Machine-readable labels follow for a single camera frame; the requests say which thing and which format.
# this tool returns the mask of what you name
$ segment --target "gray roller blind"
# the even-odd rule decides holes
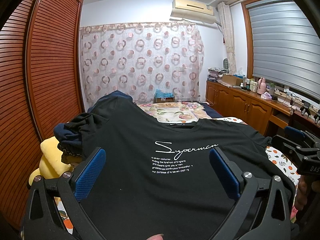
[[[248,4],[253,76],[265,77],[320,99],[320,39],[292,0]]]

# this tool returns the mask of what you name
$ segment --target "beige curtain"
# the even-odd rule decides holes
[[[223,37],[226,43],[227,57],[229,64],[229,73],[235,74],[236,69],[236,56],[235,56],[235,41],[233,35],[233,23],[229,5],[221,2],[218,4],[218,12],[223,30]]]
[[[120,90],[139,104],[156,89],[177,99],[199,100],[204,47],[190,23],[125,23],[80,30],[80,66],[89,106]]]

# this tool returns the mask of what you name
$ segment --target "finger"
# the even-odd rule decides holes
[[[320,193],[320,180],[314,181],[311,184],[311,188],[314,192]]]
[[[301,210],[303,210],[304,205],[301,205],[301,204],[297,201],[297,199],[296,199],[296,200],[294,201],[294,207],[295,207],[297,210],[301,211]]]
[[[298,192],[297,192],[297,196],[296,196],[296,199],[295,199],[295,202],[299,202],[301,205],[305,206],[308,202],[308,198],[306,195],[303,195],[300,190],[298,189]]]
[[[147,240],[163,240],[162,236],[163,234],[158,234],[158,235],[149,237]]]
[[[299,182],[305,182],[305,181],[306,181],[306,180],[305,180],[305,177],[306,177],[306,176],[301,175],[300,178],[299,178]]]
[[[298,184],[298,189],[303,195],[305,195],[307,193],[308,185],[304,181],[301,181]]]

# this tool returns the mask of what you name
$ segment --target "blue cloth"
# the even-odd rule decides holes
[[[108,99],[108,98],[110,98],[110,97],[123,97],[123,98],[129,99],[129,100],[132,102],[132,97],[131,97],[131,96],[126,95],[125,93],[122,93],[122,92],[119,91],[119,90],[116,90],[116,91],[113,91],[112,93],[110,93],[110,94],[108,94],[108,95],[105,95],[105,96],[103,96],[103,97],[100,97],[100,98],[98,99],[98,101],[97,101],[93,106],[89,107],[89,109],[88,109],[87,112],[90,113],[90,112],[92,111],[92,109],[94,109],[94,107],[95,107],[98,103],[100,103],[100,102],[102,102],[102,101],[104,101],[104,100],[106,100],[106,99]]]
[[[59,150],[72,152],[72,155],[75,156],[82,154],[82,139],[80,133],[75,130],[69,130],[64,126],[64,123],[58,123],[53,129],[53,134],[59,141]]]
[[[156,90],[155,98],[173,98],[172,93],[164,93],[160,89]]]

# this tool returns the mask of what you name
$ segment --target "blue clamp pad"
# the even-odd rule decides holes
[[[78,201],[87,198],[105,163],[106,152],[100,148],[76,180],[75,197]]]
[[[227,193],[230,199],[237,201],[240,198],[240,182],[233,174],[228,165],[234,164],[228,160],[226,156],[224,158],[218,153],[216,149],[210,151],[209,160],[212,168],[217,174],[225,192]]]
[[[306,135],[302,131],[291,126],[286,126],[283,130],[293,141],[304,141],[306,139]]]

